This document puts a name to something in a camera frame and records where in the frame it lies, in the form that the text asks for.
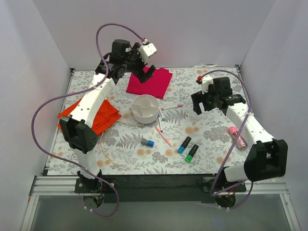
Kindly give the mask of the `pink capped white pen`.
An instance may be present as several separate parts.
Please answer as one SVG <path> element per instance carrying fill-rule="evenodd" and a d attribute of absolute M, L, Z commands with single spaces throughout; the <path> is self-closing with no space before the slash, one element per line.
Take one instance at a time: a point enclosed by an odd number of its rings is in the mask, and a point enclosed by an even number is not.
<path fill-rule="evenodd" d="M 169 106 L 169 107 L 163 107 L 161 110 L 170 110 L 170 109 L 176 109 L 176 108 L 181 108 L 183 107 L 182 104 L 174 105 L 174 106 Z"/>

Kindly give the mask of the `white round organizer container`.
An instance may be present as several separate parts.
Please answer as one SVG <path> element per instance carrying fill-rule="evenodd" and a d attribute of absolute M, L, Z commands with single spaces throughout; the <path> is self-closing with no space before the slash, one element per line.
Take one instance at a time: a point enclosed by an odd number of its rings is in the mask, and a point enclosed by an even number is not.
<path fill-rule="evenodd" d="M 139 95 L 133 100 L 131 109 L 137 122 L 151 124 L 158 118 L 159 102 L 152 95 Z"/>

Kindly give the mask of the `salmon pink pen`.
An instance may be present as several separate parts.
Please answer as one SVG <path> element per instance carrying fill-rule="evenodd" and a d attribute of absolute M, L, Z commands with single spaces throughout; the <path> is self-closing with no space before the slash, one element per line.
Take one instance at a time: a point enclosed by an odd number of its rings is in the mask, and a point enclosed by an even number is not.
<path fill-rule="evenodd" d="M 155 127 L 156 131 L 161 135 L 161 137 L 164 139 L 164 141 L 171 147 L 172 144 L 171 142 L 168 140 L 168 138 L 163 134 L 163 132 L 158 128 Z"/>

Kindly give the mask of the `blue capped black highlighter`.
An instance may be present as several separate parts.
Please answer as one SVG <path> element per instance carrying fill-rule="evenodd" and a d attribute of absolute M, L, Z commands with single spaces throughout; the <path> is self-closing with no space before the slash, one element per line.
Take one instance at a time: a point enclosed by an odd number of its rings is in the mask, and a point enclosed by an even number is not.
<path fill-rule="evenodd" d="M 184 150 L 186 149 L 186 147 L 188 146 L 190 141 L 191 141 L 191 137 L 187 136 L 186 139 L 183 141 L 183 143 L 178 148 L 178 153 L 179 154 L 182 154 L 184 152 Z"/>

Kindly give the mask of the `grey blue glue stick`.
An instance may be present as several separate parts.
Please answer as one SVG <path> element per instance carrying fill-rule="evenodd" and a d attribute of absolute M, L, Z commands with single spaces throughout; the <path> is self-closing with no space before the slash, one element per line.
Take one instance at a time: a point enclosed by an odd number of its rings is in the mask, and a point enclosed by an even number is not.
<path fill-rule="evenodd" d="M 154 142 L 153 141 L 147 140 L 145 138 L 141 139 L 141 144 L 145 145 L 145 146 L 148 146 L 148 147 L 153 147 L 154 146 Z"/>

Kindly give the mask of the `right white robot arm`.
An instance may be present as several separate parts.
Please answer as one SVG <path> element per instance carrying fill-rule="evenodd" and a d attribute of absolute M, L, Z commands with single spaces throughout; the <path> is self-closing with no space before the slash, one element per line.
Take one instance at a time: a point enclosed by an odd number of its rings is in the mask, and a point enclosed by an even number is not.
<path fill-rule="evenodd" d="M 212 78 L 199 76 L 197 83 L 201 91 L 192 94 L 193 110 L 198 115 L 215 108 L 237 127 L 240 136 L 250 147 L 246 160 L 241 165 L 222 167 L 216 175 L 211 192 L 218 194 L 215 185 L 229 191 L 235 183 L 249 180 L 256 182 L 283 177 L 286 173 L 288 145 L 285 140 L 277 140 L 270 135 L 250 112 L 245 99 L 233 94 L 228 77 Z"/>

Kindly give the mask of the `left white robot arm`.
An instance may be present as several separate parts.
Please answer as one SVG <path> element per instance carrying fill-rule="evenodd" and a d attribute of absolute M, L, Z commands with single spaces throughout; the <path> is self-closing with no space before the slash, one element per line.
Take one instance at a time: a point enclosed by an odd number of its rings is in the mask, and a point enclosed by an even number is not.
<path fill-rule="evenodd" d="M 152 65 L 147 71 L 144 68 L 156 52 L 154 44 L 146 39 L 133 46 L 127 40 L 114 40 L 111 52 L 103 56 L 95 69 L 90 91 L 68 116 L 63 115 L 60 118 L 64 139 L 73 149 L 80 165 L 77 174 L 82 185 L 93 193 L 98 192 L 103 185 L 98 178 L 102 172 L 93 151 L 98 141 L 98 135 L 92 129 L 95 116 L 106 95 L 125 73 L 133 73 L 140 83 L 145 83 L 152 77 L 155 66 Z"/>

